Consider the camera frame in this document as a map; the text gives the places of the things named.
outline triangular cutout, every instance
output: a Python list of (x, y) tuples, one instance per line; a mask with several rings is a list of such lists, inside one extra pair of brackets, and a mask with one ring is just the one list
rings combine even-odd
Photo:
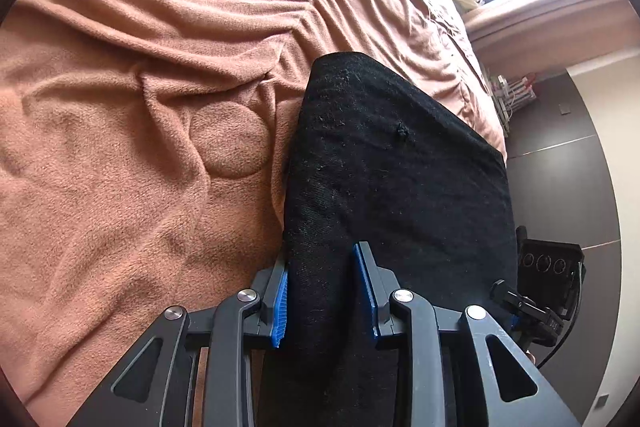
[(113, 394), (120, 398), (145, 403), (149, 398), (151, 381), (153, 380), (162, 349), (162, 339), (151, 340), (136, 360), (127, 367), (124, 374), (113, 386)]
[(512, 402), (538, 392), (536, 384), (498, 337), (489, 335), (486, 338), (486, 346), (503, 401)]

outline camera lens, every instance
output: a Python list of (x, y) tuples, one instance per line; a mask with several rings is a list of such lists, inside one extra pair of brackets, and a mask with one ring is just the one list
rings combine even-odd
[(551, 258), (548, 255), (541, 255), (538, 257), (538, 261), (536, 263), (536, 269), (539, 272), (545, 272), (549, 268), (551, 268)]
[(554, 272), (556, 272), (558, 275), (561, 274), (565, 269), (566, 269), (566, 262), (564, 261), (564, 259), (558, 259), (554, 263)]

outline blanket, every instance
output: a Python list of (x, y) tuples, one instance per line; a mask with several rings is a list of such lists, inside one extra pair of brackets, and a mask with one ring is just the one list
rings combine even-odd
[(0, 365), (63, 426), (166, 306), (280, 249), (315, 58), (360, 51), (504, 155), (457, 14), (431, 0), (18, 0), (0, 29)]

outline black pants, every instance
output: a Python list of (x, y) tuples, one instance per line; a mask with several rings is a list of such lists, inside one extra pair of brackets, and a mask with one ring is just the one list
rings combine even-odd
[(502, 157), (417, 87), (372, 58), (315, 61), (290, 150), (284, 248), (287, 333), (264, 360), (258, 424), (392, 424), (395, 352), (376, 351), (351, 248), (433, 305), (462, 311), (516, 283)]

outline embossed oval on blanket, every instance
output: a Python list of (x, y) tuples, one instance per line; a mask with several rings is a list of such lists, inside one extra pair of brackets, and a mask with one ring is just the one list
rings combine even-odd
[(259, 171), (271, 155), (264, 120), (235, 102), (216, 102), (191, 120), (191, 141), (212, 175), (244, 178)]

